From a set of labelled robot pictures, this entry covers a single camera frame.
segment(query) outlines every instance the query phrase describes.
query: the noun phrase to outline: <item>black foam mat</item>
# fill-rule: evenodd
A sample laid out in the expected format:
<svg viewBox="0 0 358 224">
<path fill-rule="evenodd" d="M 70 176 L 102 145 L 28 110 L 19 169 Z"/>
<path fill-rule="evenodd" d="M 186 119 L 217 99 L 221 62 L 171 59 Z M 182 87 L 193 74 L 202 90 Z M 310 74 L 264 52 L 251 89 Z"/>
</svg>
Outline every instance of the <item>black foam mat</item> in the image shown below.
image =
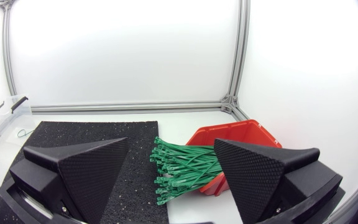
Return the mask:
<svg viewBox="0 0 358 224">
<path fill-rule="evenodd" d="M 155 164 L 149 162 L 156 121 L 133 123 L 41 122 L 24 146 L 58 147 L 128 137 L 129 151 L 101 223 L 168 223 L 166 205 L 157 205 Z M 22 149 L 12 165 L 24 158 Z M 22 223 L 0 198 L 0 223 Z"/>
</svg>

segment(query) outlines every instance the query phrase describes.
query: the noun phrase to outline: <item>bundle of cable ties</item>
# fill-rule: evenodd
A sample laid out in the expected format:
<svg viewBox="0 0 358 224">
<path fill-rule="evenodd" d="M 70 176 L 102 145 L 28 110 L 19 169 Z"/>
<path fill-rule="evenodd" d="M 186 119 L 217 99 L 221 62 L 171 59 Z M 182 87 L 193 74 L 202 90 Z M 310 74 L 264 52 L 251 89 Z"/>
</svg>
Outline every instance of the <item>bundle of cable ties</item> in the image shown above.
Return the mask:
<svg viewBox="0 0 358 224">
<path fill-rule="evenodd" d="M 160 186 L 155 191 L 160 194 L 158 205 L 205 186 L 222 172 L 213 146 L 179 146 L 159 137 L 154 143 L 157 147 L 152 150 L 150 162 L 155 162 L 158 173 L 163 174 L 154 181 Z"/>
</svg>

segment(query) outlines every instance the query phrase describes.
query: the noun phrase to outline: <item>red plastic bin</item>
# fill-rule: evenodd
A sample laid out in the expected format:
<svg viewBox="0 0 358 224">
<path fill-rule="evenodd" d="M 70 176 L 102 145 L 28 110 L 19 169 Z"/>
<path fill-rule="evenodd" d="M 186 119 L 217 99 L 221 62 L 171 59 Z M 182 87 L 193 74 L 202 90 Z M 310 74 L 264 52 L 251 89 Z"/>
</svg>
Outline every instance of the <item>red plastic bin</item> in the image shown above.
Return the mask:
<svg viewBox="0 0 358 224">
<path fill-rule="evenodd" d="M 253 119 L 199 128 L 186 145 L 213 146 L 216 138 L 260 144 L 263 146 L 282 147 L 264 127 Z M 200 192 L 206 195 L 215 194 L 215 196 L 219 196 L 224 190 L 228 189 L 229 185 L 222 172 L 207 185 L 200 188 Z"/>
</svg>

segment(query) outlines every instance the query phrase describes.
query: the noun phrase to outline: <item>textured gripper pad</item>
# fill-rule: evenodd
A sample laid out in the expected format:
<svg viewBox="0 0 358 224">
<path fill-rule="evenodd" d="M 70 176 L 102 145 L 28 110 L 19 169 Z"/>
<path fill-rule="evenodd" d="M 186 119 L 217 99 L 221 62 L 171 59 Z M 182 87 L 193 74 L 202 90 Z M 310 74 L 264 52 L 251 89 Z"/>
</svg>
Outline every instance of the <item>textured gripper pad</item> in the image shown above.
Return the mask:
<svg viewBox="0 0 358 224">
<path fill-rule="evenodd" d="M 216 139 L 214 150 L 245 224 L 256 223 L 284 173 L 284 164 L 232 142 Z"/>
<path fill-rule="evenodd" d="M 127 139 L 59 162 L 63 181 L 88 223 L 99 223 L 128 152 Z"/>
</svg>

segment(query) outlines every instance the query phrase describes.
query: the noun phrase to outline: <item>aluminum frame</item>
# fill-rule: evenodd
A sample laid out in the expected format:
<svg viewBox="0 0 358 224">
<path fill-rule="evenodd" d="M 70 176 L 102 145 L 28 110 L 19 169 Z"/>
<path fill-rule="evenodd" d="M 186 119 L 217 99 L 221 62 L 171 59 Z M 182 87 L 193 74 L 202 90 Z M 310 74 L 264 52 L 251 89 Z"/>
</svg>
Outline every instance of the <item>aluminum frame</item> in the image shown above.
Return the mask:
<svg viewBox="0 0 358 224">
<path fill-rule="evenodd" d="M 16 95 L 17 90 L 11 67 L 9 51 L 9 17 L 14 0 L 0 0 L 4 9 L 4 22 L 2 29 L 2 50 L 4 56 L 4 68 L 10 94 Z M 172 102 L 172 103 L 128 103 L 128 104 L 99 104 L 99 105 L 47 105 L 33 106 L 35 114 L 74 114 L 74 113 L 172 113 L 191 111 L 223 111 L 232 114 L 234 119 L 240 121 L 249 119 L 239 109 L 237 93 L 241 81 L 244 59 L 247 48 L 249 25 L 250 0 L 239 0 L 239 22 L 237 27 L 236 53 L 234 56 L 231 81 L 227 95 L 220 101 L 212 102 Z"/>
</svg>

